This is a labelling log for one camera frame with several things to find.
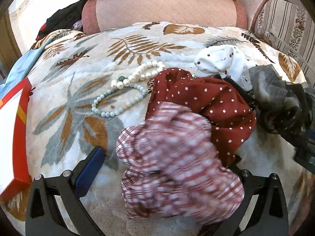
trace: red polka dot fabric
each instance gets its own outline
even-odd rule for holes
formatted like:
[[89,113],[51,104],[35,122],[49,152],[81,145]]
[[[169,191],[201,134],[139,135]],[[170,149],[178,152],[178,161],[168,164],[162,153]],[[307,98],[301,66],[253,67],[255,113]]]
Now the red polka dot fabric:
[[117,157],[127,217],[182,215],[201,224],[230,217],[244,198],[240,178],[222,166],[211,125],[188,107],[161,102],[154,116],[122,130]]
[[255,114],[232,85],[210,77],[193,79],[180,68],[168,68],[154,78],[146,119],[163,101],[187,106],[209,120],[211,142],[224,166],[234,162],[234,152],[256,125]]

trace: pearl necklace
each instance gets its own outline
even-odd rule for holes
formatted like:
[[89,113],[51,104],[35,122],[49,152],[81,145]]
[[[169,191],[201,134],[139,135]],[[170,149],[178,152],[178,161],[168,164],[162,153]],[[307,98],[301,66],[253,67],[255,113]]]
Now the pearl necklace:
[[[143,74],[143,71],[150,67],[157,67],[157,70],[153,70],[151,73],[147,72],[146,74]],[[104,94],[101,94],[100,96],[98,96],[92,103],[92,112],[102,117],[114,117],[116,115],[121,114],[128,107],[131,107],[132,105],[141,101],[148,93],[147,89],[145,89],[141,85],[135,84],[135,82],[149,80],[150,78],[157,76],[158,73],[162,72],[164,68],[165,68],[165,65],[161,61],[160,62],[149,61],[146,64],[143,63],[141,64],[141,66],[138,66],[136,70],[132,73],[132,75],[128,76],[128,78],[124,76],[120,76],[117,80],[112,80],[111,89],[107,90]],[[140,95],[135,98],[132,98],[130,101],[127,101],[124,106],[119,107],[115,111],[102,112],[96,108],[96,105],[98,104],[98,102],[100,102],[106,96],[111,95],[115,91],[123,89],[124,87],[137,89],[140,91]]]

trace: white fabric with dark spots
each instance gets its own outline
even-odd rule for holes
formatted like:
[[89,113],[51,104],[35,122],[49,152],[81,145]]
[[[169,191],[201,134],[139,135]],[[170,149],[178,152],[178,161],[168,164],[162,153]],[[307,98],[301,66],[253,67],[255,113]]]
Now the white fabric with dark spots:
[[197,77],[219,74],[221,78],[231,77],[243,90],[250,91],[248,69],[256,66],[248,60],[239,48],[233,45],[210,46],[201,50],[194,63],[198,67]]

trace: green bead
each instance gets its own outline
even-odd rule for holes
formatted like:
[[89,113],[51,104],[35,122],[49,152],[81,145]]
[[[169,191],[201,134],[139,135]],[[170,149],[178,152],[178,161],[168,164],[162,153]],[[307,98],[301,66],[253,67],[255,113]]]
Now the green bead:
[[125,80],[125,78],[126,78],[125,76],[119,76],[118,81],[123,81],[123,80]]

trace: striped pillow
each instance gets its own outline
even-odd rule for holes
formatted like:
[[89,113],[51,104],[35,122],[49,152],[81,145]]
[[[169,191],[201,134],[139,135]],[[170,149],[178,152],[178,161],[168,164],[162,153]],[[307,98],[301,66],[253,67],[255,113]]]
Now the striped pillow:
[[293,57],[308,83],[315,86],[315,24],[304,8],[269,0],[258,15],[255,33],[264,34],[273,48]]

